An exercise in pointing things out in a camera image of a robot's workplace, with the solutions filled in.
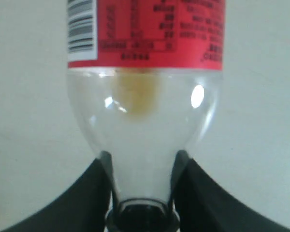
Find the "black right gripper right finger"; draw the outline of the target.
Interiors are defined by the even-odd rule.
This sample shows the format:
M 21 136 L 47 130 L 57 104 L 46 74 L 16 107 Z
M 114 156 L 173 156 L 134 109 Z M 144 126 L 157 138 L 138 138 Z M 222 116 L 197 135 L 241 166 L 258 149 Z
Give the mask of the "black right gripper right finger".
M 288 232 L 215 182 L 185 150 L 177 152 L 172 199 L 182 232 Z

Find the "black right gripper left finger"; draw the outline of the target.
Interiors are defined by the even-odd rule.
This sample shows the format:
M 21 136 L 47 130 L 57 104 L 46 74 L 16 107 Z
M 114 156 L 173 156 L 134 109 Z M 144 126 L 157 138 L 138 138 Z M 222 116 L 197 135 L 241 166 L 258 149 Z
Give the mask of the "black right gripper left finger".
M 109 209 L 111 155 L 103 151 L 59 197 L 7 232 L 103 232 Z

